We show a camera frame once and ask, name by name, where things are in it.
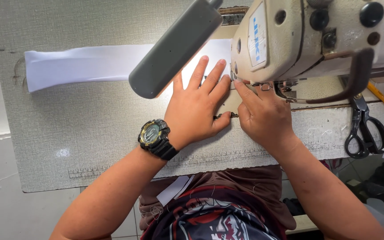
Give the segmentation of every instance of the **sewing machine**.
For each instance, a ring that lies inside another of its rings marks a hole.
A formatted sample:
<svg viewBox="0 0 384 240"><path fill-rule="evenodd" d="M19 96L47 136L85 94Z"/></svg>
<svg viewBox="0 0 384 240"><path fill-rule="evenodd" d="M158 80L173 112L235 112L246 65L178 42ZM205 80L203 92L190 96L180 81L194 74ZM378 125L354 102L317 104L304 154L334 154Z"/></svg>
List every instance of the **sewing machine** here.
<svg viewBox="0 0 384 240"><path fill-rule="evenodd" d="M221 2L196 0L178 18L131 73L137 94L158 96L220 29L223 18L216 9ZM173 46L177 49L168 55ZM255 0L232 37L231 57L233 79L266 85L286 101L347 99L361 93L370 78L384 81L384 0ZM322 84L319 77L342 75L349 75L345 89L323 88L327 96L300 97L301 88Z"/></svg>

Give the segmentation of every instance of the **hand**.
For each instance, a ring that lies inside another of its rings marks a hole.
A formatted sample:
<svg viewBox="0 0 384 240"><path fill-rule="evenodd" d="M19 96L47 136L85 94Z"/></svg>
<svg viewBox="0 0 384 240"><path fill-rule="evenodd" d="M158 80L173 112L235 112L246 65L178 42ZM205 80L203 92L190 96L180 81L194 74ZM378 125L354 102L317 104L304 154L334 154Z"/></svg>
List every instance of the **hand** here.
<svg viewBox="0 0 384 240"><path fill-rule="evenodd" d="M242 82L235 80L234 84L242 98L238 116L244 132L274 157L292 148L298 138L291 125L290 104L272 90L255 87L256 95Z"/></svg>
<svg viewBox="0 0 384 240"><path fill-rule="evenodd" d="M186 90L183 89L181 73L173 79L173 96L164 120L171 130L168 140L178 151L191 143L215 136L230 123L230 112L225 112L219 119L213 120L217 103L229 90L229 75L224 75L218 82L226 67L226 61L219 60L199 87L207 64L208 57L203 56Z"/></svg>

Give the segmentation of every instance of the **scissors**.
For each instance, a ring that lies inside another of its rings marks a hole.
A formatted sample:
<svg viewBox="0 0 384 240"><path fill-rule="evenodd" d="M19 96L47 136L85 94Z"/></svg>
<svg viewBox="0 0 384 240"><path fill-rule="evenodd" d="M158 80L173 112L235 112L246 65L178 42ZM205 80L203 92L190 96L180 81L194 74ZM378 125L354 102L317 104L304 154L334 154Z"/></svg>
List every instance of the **scissors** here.
<svg viewBox="0 0 384 240"><path fill-rule="evenodd" d="M342 83L344 86L348 83L348 77L341 77ZM365 102L362 94L354 96L349 99L352 106L352 123L351 123L351 133L345 141L345 150L346 153L355 159L362 159L371 154L383 154L384 153L384 126L383 124L374 117L369 116L370 110L368 109L367 103ZM371 132L367 126L367 122L372 122L377 131L380 134L381 147L378 148L375 140L373 139ZM358 129L361 131L362 139L358 136ZM349 151L350 142L355 139L358 143L358 152L351 153Z"/></svg>

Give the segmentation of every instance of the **right hand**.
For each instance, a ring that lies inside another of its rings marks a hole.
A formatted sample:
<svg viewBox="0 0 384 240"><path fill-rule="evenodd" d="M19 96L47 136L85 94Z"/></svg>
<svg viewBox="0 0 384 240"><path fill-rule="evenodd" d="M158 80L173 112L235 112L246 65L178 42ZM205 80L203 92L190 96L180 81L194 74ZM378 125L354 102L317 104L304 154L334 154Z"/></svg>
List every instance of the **right hand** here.
<svg viewBox="0 0 384 240"><path fill-rule="evenodd" d="M242 98L238 115L244 132L274 157L292 149L298 138L291 125L290 103L277 97L273 90L255 87L256 95L244 83L235 80L234 84Z"/></svg>

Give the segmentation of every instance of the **wristwatch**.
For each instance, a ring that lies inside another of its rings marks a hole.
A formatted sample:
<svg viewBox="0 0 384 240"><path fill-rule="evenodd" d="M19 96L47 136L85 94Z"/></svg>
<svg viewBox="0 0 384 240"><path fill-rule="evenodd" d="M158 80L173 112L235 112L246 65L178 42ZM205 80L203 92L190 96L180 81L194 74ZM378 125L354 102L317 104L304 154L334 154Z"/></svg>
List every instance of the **wristwatch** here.
<svg viewBox="0 0 384 240"><path fill-rule="evenodd" d="M169 132L170 128L162 119L145 123L138 137L140 147L163 160L169 161L179 153L168 141Z"/></svg>

